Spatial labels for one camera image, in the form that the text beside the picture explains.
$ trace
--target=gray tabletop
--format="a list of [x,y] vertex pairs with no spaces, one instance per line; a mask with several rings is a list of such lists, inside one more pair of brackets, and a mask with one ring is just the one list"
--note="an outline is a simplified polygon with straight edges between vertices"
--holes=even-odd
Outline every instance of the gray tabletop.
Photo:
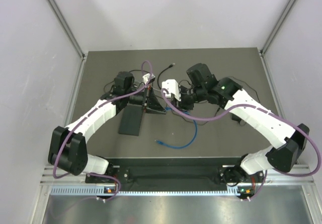
[[[156,76],[171,63],[176,63],[162,75],[161,81],[188,80],[186,70],[196,63],[205,63],[217,79],[233,76],[247,82],[258,92],[262,105],[277,113],[256,48],[96,51],[88,54],[73,120],[84,115],[97,102],[104,93],[104,85],[112,81],[118,72],[140,69],[146,59],[152,63]],[[141,81],[140,72],[133,74],[136,80]],[[257,99],[255,92],[245,83],[237,82]],[[215,105],[195,104],[191,114],[210,117],[216,110]],[[154,140],[159,139],[176,146],[185,145],[194,135],[193,123],[187,123],[171,112],[167,115],[144,114],[140,135],[127,136],[118,134],[121,117],[122,113],[105,123],[92,136],[87,145],[89,154],[115,158],[236,157],[256,152],[269,145],[267,140],[249,125],[240,126],[226,115],[218,121],[198,126],[196,140],[187,148],[174,150],[159,145]]]

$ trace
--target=white panel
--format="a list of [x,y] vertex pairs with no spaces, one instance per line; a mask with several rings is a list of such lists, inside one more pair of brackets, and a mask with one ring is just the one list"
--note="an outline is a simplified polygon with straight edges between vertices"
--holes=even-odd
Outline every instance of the white panel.
[[[267,53],[267,62],[286,117],[308,125],[322,151],[322,0],[298,0]],[[312,147],[303,153],[311,170]],[[322,194],[322,171],[314,176]]]
[[288,0],[56,0],[84,51],[261,48]]
[[27,223],[80,59],[46,0],[0,0],[1,223]]

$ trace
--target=white backdrop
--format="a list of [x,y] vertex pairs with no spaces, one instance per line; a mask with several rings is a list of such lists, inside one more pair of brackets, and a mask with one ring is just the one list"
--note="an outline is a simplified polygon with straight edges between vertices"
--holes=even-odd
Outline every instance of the white backdrop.
[[[307,124],[322,151],[321,6],[322,0],[298,0],[266,56],[286,117]],[[313,170],[313,148],[302,156]],[[314,179],[322,196],[322,171]]]
[[0,219],[27,223],[80,58],[46,0],[0,0]]
[[261,48],[288,0],[56,0],[83,51]]

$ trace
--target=blue component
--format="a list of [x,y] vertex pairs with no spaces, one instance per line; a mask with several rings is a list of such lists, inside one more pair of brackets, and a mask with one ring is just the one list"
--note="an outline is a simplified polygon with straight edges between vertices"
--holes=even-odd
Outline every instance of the blue component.
[[196,131],[195,131],[195,135],[193,136],[192,140],[188,144],[186,144],[184,146],[172,146],[172,145],[166,144],[165,142],[162,142],[160,140],[156,140],[155,142],[157,142],[158,144],[164,145],[166,147],[174,148],[176,150],[180,150],[182,148],[188,147],[196,139],[197,133],[198,133],[198,125],[197,125],[197,122],[195,120],[193,120],[193,123],[195,124]]

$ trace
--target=shiny gray floor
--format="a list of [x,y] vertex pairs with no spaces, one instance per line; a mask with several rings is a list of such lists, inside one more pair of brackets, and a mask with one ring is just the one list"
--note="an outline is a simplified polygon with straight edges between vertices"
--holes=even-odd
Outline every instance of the shiny gray floor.
[[[103,94],[103,87],[113,80],[119,71],[140,69],[144,60],[150,60],[153,72],[159,72],[175,62],[175,67],[161,77],[166,79],[189,79],[186,70],[202,62],[208,65],[215,76],[234,76],[255,88],[261,103],[276,113],[276,107],[265,72],[256,48],[233,49],[174,49],[89,52],[85,71],[75,104],[73,120],[85,114]],[[141,73],[134,73],[141,80]],[[247,92],[256,99],[253,90],[244,83]],[[192,115],[213,116],[217,106],[196,104]],[[235,157],[253,153],[268,146],[268,142],[248,125],[241,127],[228,116],[209,122],[198,128],[195,142],[188,148],[174,150],[154,142],[163,140],[177,146],[187,144],[194,134],[194,125],[178,116],[145,114],[140,136],[119,135],[118,127],[122,114],[104,124],[89,140],[88,152],[104,157]]]
[[[59,215],[82,197],[51,196],[52,210]],[[85,200],[58,220],[47,213],[43,224],[189,224],[189,223],[313,223],[304,200],[302,188],[269,187],[251,202],[236,197],[201,196],[121,196],[103,204]]]

